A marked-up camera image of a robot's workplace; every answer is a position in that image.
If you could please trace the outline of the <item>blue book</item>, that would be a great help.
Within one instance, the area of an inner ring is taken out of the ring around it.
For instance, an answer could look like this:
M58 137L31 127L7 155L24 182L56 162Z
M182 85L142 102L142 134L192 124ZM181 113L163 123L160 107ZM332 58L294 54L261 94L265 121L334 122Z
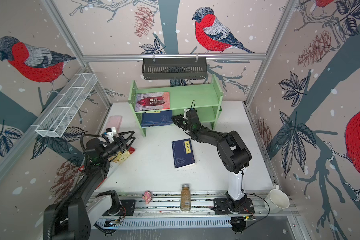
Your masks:
M148 128L171 125L173 123L172 116L173 113L170 110L159 113L143 113L141 127Z
M196 161L191 139L173 141L172 151L175 169L195 165Z

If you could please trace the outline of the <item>pink Hamlet book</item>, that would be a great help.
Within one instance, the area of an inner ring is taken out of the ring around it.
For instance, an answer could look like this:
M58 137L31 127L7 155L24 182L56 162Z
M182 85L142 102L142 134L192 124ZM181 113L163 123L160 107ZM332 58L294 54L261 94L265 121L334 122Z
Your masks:
M135 111L166 110L170 108L170 93L144 93L136 95Z

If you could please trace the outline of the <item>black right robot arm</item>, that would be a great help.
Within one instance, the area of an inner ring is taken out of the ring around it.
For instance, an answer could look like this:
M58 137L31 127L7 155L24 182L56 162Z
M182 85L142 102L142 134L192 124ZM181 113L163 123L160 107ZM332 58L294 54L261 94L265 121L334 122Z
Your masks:
M252 213L250 199L244 190L245 173L252 155L239 133L221 133L203 126L195 109L189 109L183 115L173 116L172 121L192 140L217 148L224 167L232 173L227 191L227 209L233 214Z

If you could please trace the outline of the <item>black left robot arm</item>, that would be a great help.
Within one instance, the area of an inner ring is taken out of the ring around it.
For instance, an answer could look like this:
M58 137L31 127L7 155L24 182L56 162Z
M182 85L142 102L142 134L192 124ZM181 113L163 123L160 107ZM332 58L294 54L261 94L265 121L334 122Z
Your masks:
M115 191L98 194L98 200L88 206L94 191L106 179L111 162L118 153L126 152L135 141L135 132L121 132L109 139L106 135L83 135L81 147L85 156L83 177L59 203L44 211L45 240L87 240L97 220L110 210L115 214L121 202Z

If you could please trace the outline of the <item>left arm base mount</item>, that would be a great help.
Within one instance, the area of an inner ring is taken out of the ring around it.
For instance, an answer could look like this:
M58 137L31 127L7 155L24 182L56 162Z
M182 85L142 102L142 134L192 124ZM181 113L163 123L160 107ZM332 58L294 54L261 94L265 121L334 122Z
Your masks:
M104 198L110 200L110 206L105 208L103 216L133 216L136 200L126 199L121 200L116 191L106 191L96 195L95 200Z

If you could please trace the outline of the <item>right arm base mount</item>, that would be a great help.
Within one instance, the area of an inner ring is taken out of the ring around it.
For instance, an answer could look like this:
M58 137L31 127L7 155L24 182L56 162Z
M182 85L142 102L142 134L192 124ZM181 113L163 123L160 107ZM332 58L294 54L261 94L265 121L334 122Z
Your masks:
M234 201L231 198L214 199L213 202L211 210L214 211L216 215L253 215L255 213L252 199L247 197L241 198L237 201Z

